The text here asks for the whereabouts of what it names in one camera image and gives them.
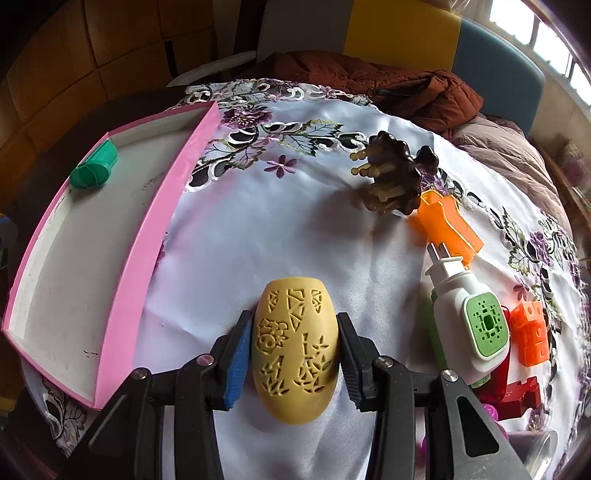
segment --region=brown wooden toy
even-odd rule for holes
[[[392,210],[410,215],[418,209],[421,204],[421,170],[436,175],[439,165],[439,159],[427,145],[421,147],[413,158],[405,141],[397,140],[385,131],[370,137],[368,147],[352,153],[349,158],[367,158],[367,163],[352,168],[351,173],[374,180],[362,191],[363,203],[368,210],[380,215]]]

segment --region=white satin fabric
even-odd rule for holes
[[[387,130],[408,142],[412,152],[430,145],[440,167],[487,206],[497,212],[506,208],[526,235],[539,229],[543,214],[515,186],[406,120],[334,98],[260,105],[272,111],[273,121],[326,119],[343,124],[342,131],[367,136]],[[220,126],[216,138],[226,138],[229,131]],[[276,171],[265,168],[270,165],[267,161],[277,161],[281,155],[296,158],[297,164],[295,173],[278,178]],[[426,239],[408,218],[377,216],[365,209],[355,193],[365,180],[351,175],[354,165],[344,150],[318,150],[313,157],[270,142],[246,170],[231,168],[205,188],[183,194],[168,228],[165,257],[150,284],[135,366],[161,372],[209,352],[240,312],[256,305],[267,282],[300,275],[321,279],[335,310],[348,312],[358,333],[373,339],[380,353],[410,368],[436,372],[426,332],[417,320],[417,303],[424,298],[420,292],[428,297],[433,287],[424,275],[430,266]],[[511,309],[517,297],[509,251],[485,209],[467,206],[460,207],[461,214],[485,244],[471,268]],[[559,372],[547,401],[551,414],[543,421],[543,428],[558,432],[553,471],[574,422],[584,338],[579,332],[579,291],[558,265],[550,272],[554,298],[565,318],[557,336]],[[516,349],[513,353],[510,382],[536,375],[543,386],[547,383],[549,362],[526,369],[519,364]],[[503,425],[507,430],[525,430],[529,416],[528,412]],[[302,426],[281,424],[264,409],[249,375],[235,407],[215,414],[224,476],[227,480],[362,480],[374,421],[374,414],[355,409],[341,376],[330,405],[317,420]],[[420,420],[417,442],[423,435]],[[170,429],[164,457],[169,480],[174,476]],[[423,475],[419,467],[416,478]]]

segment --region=green cup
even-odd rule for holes
[[[105,140],[70,174],[70,185],[77,189],[91,189],[104,185],[117,162],[117,148]]]

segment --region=carved pattern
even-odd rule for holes
[[[259,373],[265,377],[262,387],[271,396],[285,395],[290,390],[289,388],[285,388],[283,380],[279,380],[282,363],[283,355],[278,355],[273,363],[267,362],[265,366],[259,370]]]
[[[324,335],[311,345],[308,342],[308,333],[302,334],[302,338],[304,358],[301,361],[298,379],[293,382],[302,387],[305,392],[319,392],[325,387],[320,384],[320,373],[327,370],[332,363],[331,360],[326,359],[325,355],[322,355],[322,352],[330,345],[324,342]]]
[[[275,322],[263,318],[259,323],[256,347],[262,353],[270,355],[275,348],[283,346],[283,342],[289,339],[285,334],[287,330],[289,330],[289,325],[286,322]]]
[[[289,288],[287,290],[287,308],[290,311],[290,321],[294,332],[300,328],[300,323],[306,314],[306,306],[304,305],[304,289]]]
[[[314,310],[316,310],[316,313],[320,313],[322,309],[322,292],[320,290],[315,290],[312,288],[311,295],[312,306],[314,307]]]
[[[279,290],[269,292],[269,312],[275,310],[277,307],[277,300],[279,300]]]

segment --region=orange cube block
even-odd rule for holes
[[[511,337],[517,344],[519,361],[533,367],[550,359],[548,332],[539,301],[522,301],[511,312]]]

